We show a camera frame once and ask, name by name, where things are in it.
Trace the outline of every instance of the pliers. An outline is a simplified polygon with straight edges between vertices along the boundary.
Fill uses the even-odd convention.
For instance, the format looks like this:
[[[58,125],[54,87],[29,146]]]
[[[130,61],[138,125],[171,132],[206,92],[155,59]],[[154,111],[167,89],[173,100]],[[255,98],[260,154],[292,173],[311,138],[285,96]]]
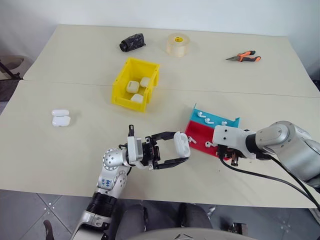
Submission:
[[[239,53],[237,56],[233,56],[230,58],[227,58],[226,60],[231,60],[231,61],[238,61],[238,62],[258,62],[260,61],[261,57],[256,56],[256,57],[246,57],[249,55],[254,55],[256,51],[246,51],[244,53]]]

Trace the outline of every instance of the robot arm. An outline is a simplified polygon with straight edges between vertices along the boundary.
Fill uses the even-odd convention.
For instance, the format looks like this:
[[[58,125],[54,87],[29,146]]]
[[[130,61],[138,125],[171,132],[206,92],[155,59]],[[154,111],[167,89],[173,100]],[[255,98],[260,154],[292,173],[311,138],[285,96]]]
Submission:
[[[157,141],[170,139],[174,140],[179,158],[159,164],[160,152]],[[127,176],[132,167],[149,170],[172,168],[185,162],[190,152],[188,138],[184,133],[162,132],[147,136],[145,142],[142,142],[141,138],[135,137],[134,126],[129,125],[127,143],[119,145],[119,148],[110,148],[104,153],[102,170],[91,202],[82,213],[71,239],[77,239],[79,230],[90,233],[90,236],[96,236],[99,240],[107,239],[104,231],[109,228],[117,198],[126,186]]]
[[[238,157],[267,160],[268,154],[275,154],[294,176],[313,188],[320,187],[320,144],[289,121],[278,121],[256,133],[219,125],[213,142],[227,147],[223,157],[231,157],[233,166],[238,165]]]

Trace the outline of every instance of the table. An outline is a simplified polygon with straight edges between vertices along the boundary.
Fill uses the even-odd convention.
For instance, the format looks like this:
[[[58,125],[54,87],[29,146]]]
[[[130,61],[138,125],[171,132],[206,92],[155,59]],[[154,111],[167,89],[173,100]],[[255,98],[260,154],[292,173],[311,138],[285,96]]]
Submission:
[[[176,32],[191,39],[182,58],[165,52]],[[119,43],[135,33],[146,46],[122,52]],[[226,61],[248,50],[262,60]],[[59,25],[24,79],[111,86],[128,57],[161,65],[157,89],[320,97],[286,37],[203,31]]]
[[[184,131],[195,103],[206,112],[234,119],[257,131],[290,120],[320,141],[320,99],[155,88],[146,113],[110,103],[111,86],[21,80],[0,116],[0,189],[91,196],[108,148],[126,142],[128,125],[137,137]],[[51,110],[70,110],[71,124],[55,128]],[[174,155],[173,142],[159,141],[161,159]],[[293,183],[271,161],[240,159],[239,167]],[[320,195],[309,187],[319,201]],[[311,208],[289,186],[234,172],[217,158],[191,150],[174,168],[134,168],[122,198],[219,205]]]

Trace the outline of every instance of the person's leg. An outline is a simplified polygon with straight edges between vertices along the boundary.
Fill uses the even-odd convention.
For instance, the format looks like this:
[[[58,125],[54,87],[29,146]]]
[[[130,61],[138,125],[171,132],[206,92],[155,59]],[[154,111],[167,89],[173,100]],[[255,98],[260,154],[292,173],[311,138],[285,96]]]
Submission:
[[[123,214],[115,240],[127,240],[146,230],[146,209],[137,204],[130,206]]]
[[[181,227],[212,229],[206,212],[198,205],[181,203],[178,214]]]

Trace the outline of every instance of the yellow bin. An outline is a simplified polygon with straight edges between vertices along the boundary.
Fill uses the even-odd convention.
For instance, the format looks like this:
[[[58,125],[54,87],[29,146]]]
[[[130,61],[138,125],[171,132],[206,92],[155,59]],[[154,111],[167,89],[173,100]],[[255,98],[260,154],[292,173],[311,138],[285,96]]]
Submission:
[[[129,109],[145,112],[154,86],[158,85],[159,67],[160,65],[157,63],[129,57],[112,85],[111,102]],[[147,87],[140,86],[137,92],[143,96],[143,101],[142,103],[131,101],[130,99],[134,94],[126,91],[128,82],[140,82],[143,77],[150,78],[149,85]]]

